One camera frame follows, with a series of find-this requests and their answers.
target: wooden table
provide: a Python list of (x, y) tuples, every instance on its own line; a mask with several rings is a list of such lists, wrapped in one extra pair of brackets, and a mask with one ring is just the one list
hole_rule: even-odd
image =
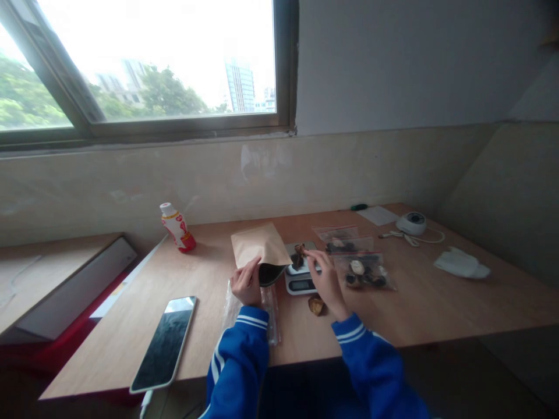
[[(403, 204), (385, 205), (403, 215)], [(324, 248), (311, 226), (356, 224), (361, 235), (387, 233), (350, 211), (273, 218), (284, 243), (314, 241)], [(41, 398), (126, 388), (130, 386), (150, 343), (161, 313), (171, 299), (196, 295), (199, 307), (187, 339), (177, 379), (205, 376), (221, 334), (227, 280), (235, 269), (231, 233), (263, 220), (192, 227), (197, 248), (183, 255), (167, 239), (137, 278), (92, 331)], [(344, 289), (351, 309), (365, 325), (397, 347), (467, 338), (559, 323), (559, 293), (520, 269), (429, 221), (442, 230), (443, 244), (411, 247), (404, 239), (376, 239), (397, 292)], [(448, 246), (474, 255), (492, 271), (487, 282), (452, 276), (433, 266)], [(287, 293), (276, 284), (281, 344), (270, 349), (270, 365), (341, 355), (330, 328), (333, 318), (315, 317), (308, 296)]]
[[(0, 248), (0, 300), (6, 300), (0, 308), (0, 335), (121, 236), (112, 233)], [(16, 294), (8, 301), (9, 282), (15, 276)]]

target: tree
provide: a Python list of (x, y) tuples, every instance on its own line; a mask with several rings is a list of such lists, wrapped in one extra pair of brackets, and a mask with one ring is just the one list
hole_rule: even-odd
[[(185, 88), (167, 67), (146, 66), (144, 106), (122, 102), (115, 93), (89, 83), (89, 89), (108, 120), (226, 113), (227, 105), (209, 109), (191, 87)], [(67, 126), (68, 118), (35, 72), (0, 52), (0, 129)]]
[(216, 106), (211, 110), (211, 113), (231, 113), (231, 110), (227, 108), (227, 104), (223, 102), (221, 105)]
[(201, 115), (210, 111), (194, 89), (185, 88), (169, 67), (158, 71), (154, 65), (146, 66), (146, 75), (142, 77), (142, 82), (144, 89), (141, 96), (146, 109), (151, 112), (180, 116)]
[(35, 72), (0, 52), (0, 128), (68, 124)]

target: sky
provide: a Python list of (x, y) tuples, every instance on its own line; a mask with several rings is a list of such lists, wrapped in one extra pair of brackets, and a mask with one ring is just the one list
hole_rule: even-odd
[[(272, 0), (38, 0), (78, 69), (97, 84), (122, 59), (167, 66), (208, 106), (228, 92), (225, 60), (247, 62), (257, 99), (275, 86)], [(0, 30), (0, 48), (23, 56)]]

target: white cable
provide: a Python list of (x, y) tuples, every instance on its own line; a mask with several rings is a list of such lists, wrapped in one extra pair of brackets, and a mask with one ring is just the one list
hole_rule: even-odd
[(418, 247), (419, 243), (418, 242), (424, 242), (424, 243), (442, 243), (444, 241), (444, 239), (446, 239), (446, 236), (444, 235), (444, 233), (442, 231), (439, 230), (435, 230), (432, 229), (430, 227), (427, 227), (429, 230), (432, 230), (434, 232), (440, 233), (441, 238), (438, 240), (424, 240), (424, 239), (420, 239), (419, 237), (416, 236), (410, 236), (404, 232), (395, 232), (395, 231), (391, 231), (390, 233), (384, 234), (384, 235), (380, 235), (379, 238), (384, 239), (386, 237), (403, 237), (404, 239), (406, 239), (406, 241), (411, 244), (414, 247)]
[(151, 402), (152, 394), (153, 390), (148, 390), (146, 391), (146, 394), (144, 394), (144, 399), (141, 401), (140, 419), (144, 419), (144, 416), (146, 415), (147, 406)]
[(0, 300), (0, 308), (2, 308), (3, 306), (5, 306), (6, 304), (8, 304), (10, 301), (12, 301), (12, 298), (14, 298), (16, 296), (16, 279), (18, 276), (20, 276), (26, 269), (32, 267), (39, 259), (41, 259), (43, 257), (43, 255), (39, 255), (39, 256), (35, 256), (35, 259), (33, 259), (28, 265), (24, 266), (23, 268), (21, 268), (19, 270), (18, 273), (16, 273), (12, 279), (10, 279), (9, 282), (9, 286), (10, 286), (10, 296), (4, 298), (3, 300)]

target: kitchen scale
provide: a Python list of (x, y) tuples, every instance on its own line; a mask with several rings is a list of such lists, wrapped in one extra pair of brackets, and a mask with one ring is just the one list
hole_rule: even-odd
[[(286, 244), (285, 249), (289, 255), (295, 253), (295, 246), (303, 243), (307, 250), (316, 250), (313, 242), (298, 242), (293, 244)], [(292, 265), (288, 265), (285, 269), (285, 287), (287, 292), (291, 295), (304, 295), (315, 294), (316, 288), (314, 287), (313, 280), (309, 272), (309, 263), (307, 258), (303, 258), (303, 266), (298, 271), (293, 269)], [(316, 264), (316, 270), (320, 272), (319, 264)]]

